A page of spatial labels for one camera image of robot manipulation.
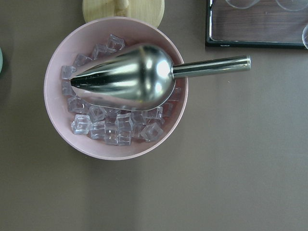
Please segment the green bowl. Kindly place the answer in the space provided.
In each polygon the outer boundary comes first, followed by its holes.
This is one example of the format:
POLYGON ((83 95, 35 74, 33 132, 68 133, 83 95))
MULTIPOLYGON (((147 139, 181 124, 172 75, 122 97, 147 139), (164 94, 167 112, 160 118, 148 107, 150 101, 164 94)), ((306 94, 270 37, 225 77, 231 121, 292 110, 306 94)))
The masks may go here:
POLYGON ((2 49, 0 48, 0 73, 2 72, 2 68, 3 68, 3 53, 2 49))

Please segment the cocktail glass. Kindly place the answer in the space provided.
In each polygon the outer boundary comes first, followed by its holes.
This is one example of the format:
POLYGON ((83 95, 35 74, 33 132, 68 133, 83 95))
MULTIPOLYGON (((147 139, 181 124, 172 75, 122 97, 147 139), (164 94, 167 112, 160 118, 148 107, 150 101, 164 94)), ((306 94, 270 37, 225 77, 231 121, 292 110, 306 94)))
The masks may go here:
POLYGON ((248 9, 256 5, 259 0, 225 0, 227 4, 235 9, 248 9))
POLYGON ((277 4, 284 10, 297 12, 308 7, 308 0, 276 0, 277 4))
POLYGON ((306 49, 308 49, 308 24, 306 24, 306 26, 303 29, 302 42, 303 42, 304 46, 306 47, 306 49))

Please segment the metal ice scoop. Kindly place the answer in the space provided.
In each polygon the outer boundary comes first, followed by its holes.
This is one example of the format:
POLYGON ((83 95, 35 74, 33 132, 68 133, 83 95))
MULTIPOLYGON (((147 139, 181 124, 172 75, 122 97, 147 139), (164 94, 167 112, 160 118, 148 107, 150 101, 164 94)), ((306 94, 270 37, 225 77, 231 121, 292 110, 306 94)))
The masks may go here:
POLYGON ((176 80, 246 71, 250 56, 175 65, 152 44, 136 44, 84 66, 70 79, 75 94, 93 105, 129 111, 152 110, 171 96, 176 80))

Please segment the wooden mug tree stand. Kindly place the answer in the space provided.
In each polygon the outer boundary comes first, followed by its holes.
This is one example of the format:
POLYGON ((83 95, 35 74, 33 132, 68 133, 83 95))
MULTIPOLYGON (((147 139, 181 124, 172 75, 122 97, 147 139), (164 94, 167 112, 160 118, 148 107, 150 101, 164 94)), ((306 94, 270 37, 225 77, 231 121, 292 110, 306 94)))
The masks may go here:
POLYGON ((165 11, 164 0, 84 0, 85 22, 106 17, 130 17, 158 27, 165 11))

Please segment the pink bowl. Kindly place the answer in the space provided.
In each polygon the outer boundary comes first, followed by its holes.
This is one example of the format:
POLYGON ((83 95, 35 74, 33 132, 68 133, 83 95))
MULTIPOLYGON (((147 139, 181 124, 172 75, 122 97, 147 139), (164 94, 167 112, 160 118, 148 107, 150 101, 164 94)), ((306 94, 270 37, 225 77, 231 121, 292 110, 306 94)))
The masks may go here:
POLYGON ((84 154, 105 160, 124 160, 143 155, 163 143, 178 125, 188 98, 188 80, 175 79, 172 68, 183 59, 174 43, 157 28, 137 19, 109 17, 91 21, 69 34, 54 52, 44 81, 44 99, 49 118, 72 147, 84 154), (73 96, 62 93, 61 68, 71 65, 79 54, 91 54, 94 46, 106 44, 110 35, 125 41, 125 47, 104 58, 77 67, 67 81, 73 96), (70 112, 71 103, 80 103, 80 114, 91 105, 119 109, 128 115, 153 111, 165 106, 176 87, 179 98, 172 104, 163 125, 145 124, 146 132, 154 138, 135 139, 132 128, 106 124, 106 134, 114 141, 127 138, 128 146, 109 144, 106 139, 91 139, 87 134, 76 135, 71 124, 76 113, 70 112))

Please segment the black glass tray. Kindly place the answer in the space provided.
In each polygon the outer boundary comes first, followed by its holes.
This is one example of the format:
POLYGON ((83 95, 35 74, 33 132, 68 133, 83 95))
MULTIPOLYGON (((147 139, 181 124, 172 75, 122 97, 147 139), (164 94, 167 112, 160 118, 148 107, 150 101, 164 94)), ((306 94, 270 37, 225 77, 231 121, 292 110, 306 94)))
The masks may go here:
POLYGON ((205 44, 217 47, 304 49, 302 32, 308 8, 291 12, 275 0, 260 0, 248 9, 235 9, 225 0, 206 2, 205 44))

